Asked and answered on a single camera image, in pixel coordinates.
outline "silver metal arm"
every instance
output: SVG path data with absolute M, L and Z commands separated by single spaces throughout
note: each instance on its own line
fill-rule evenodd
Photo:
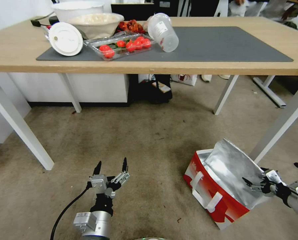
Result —
M 97 174 L 95 174 L 95 169 L 94 174 L 89 177 L 97 194 L 96 203 L 89 212 L 77 213 L 73 221 L 73 225 L 81 231 L 84 240 L 110 239 L 110 219 L 113 216 L 112 199 L 116 196 L 116 190 L 130 177 L 126 158 L 121 173 L 116 177 L 99 174 L 101 164 L 97 168 Z
M 266 169 L 261 183 L 252 183 L 243 178 L 246 184 L 257 192 L 262 192 L 266 196 L 277 196 L 282 199 L 283 203 L 292 208 L 298 214 L 298 181 L 289 186 L 281 180 L 278 172 Z

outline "black mat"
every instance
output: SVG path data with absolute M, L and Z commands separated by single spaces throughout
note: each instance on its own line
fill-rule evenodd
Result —
M 270 47 L 238 27 L 175 27 L 178 48 L 166 53 L 156 44 L 151 51 L 115 61 L 143 62 L 292 62 L 293 59 Z M 37 60 L 103 61 L 84 46 L 72 57 L 62 56 L 52 48 Z

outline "white lid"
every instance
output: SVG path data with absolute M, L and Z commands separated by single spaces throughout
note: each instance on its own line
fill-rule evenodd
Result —
M 52 25 L 49 31 L 49 41 L 53 49 L 64 56 L 77 55 L 83 47 L 81 33 L 65 22 Z

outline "red tomato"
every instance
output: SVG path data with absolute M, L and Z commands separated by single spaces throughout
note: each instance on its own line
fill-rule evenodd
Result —
M 144 39 L 145 39 L 144 37 L 138 37 L 136 40 L 139 40 L 141 43 L 143 43 Z
M 151 41 L 150 41 L 150 39 L 145 39 L 145 40 L 143 40 L 143 42 L 142 42 L 142 46 L 144 47 L 144 48 L 150 48 L 151 47 Z
M 136 46 L 137 50 L 142 49 L 142 42 L 140 42 L 139 40 L 135 40 L 134 45 Z
M 134 50 L 136 49 L 136 46 L 135 46 L 135 44 L 133 43 L 133 42 L 128 42 L 128 44 L 127 44 L 127 50 L 128 50 L 128 52 L 134 52 Z
M 113 58 L 113 56 L 115 55 L 114 50 L 112 50 L 111 48 L 107 51 L 103 51 L 102 53 L 105 58 Z
M 118 47 L 120 47 L 120 48 L 124 48 L 124 47 L 126 47 L 126 43 L 125 43 L 124 41 L 122 41 L 122 40 L 118 41 L 118 42 L 117 42 L 117 45 L 118 45 Z
M 109 47 L 108 45 L 101 45 L 101 46 L 99 47 L 99 49 L 100 49 L 100 51 L 107 51 L 107 50 L 110 50 L 111 47 Z

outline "clear plastic cup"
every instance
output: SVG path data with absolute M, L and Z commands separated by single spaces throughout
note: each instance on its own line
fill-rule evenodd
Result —
M 150 17 L 148 33 L 165 52 L 172 52 L 179 45 L 179 38 L 171 26 L 171 19 L 164 13 Z

